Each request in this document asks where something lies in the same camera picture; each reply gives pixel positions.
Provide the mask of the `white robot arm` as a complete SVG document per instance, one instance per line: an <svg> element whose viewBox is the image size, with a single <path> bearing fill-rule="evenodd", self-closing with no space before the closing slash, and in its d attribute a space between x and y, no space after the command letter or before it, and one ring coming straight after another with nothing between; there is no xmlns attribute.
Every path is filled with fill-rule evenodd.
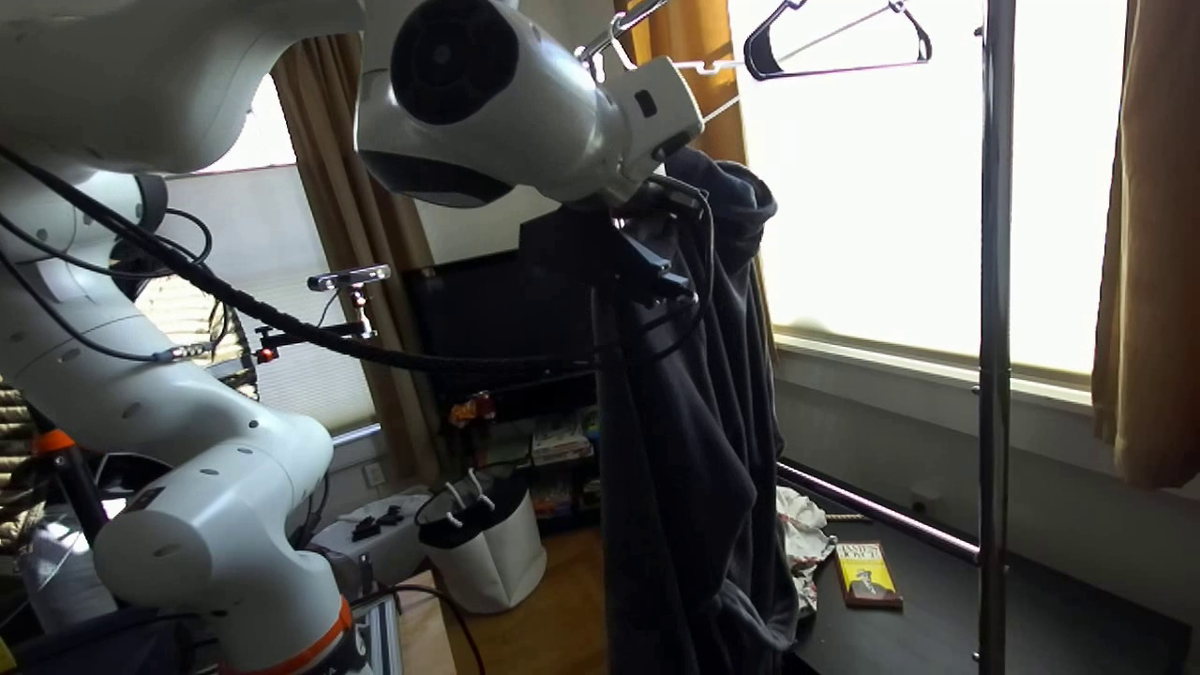
<svg viewBox="0 0 1200 675"><path fill-rule="evenodd" d="M283 249L200 262L148 229L148 185L226 161L284 52L360 50L348 155L398 196L484 206L513 187L628 201L701 132L681 71L566 45L520 0L0 0L3 377L90 451L169 472L96 534L101 586L203 626L238 675L316 675L353 639L335 567L291 542L331 429L180 355L116 286L120 245L305 340L254 295Z"/></svg>

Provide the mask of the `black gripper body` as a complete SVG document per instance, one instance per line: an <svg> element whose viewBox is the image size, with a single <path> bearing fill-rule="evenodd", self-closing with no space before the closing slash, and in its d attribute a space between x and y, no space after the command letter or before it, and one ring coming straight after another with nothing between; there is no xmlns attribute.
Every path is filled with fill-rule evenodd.
<svg viewBox="0 0 1200 675"><path fill-rule="evenodd" d="M524 221L518 256L534 269L624 292L663 316L693 312L699 281L653 239L653 229L676 229L699 212L701 200L681 179L653 177L624 206L581 200Z"/></svg>

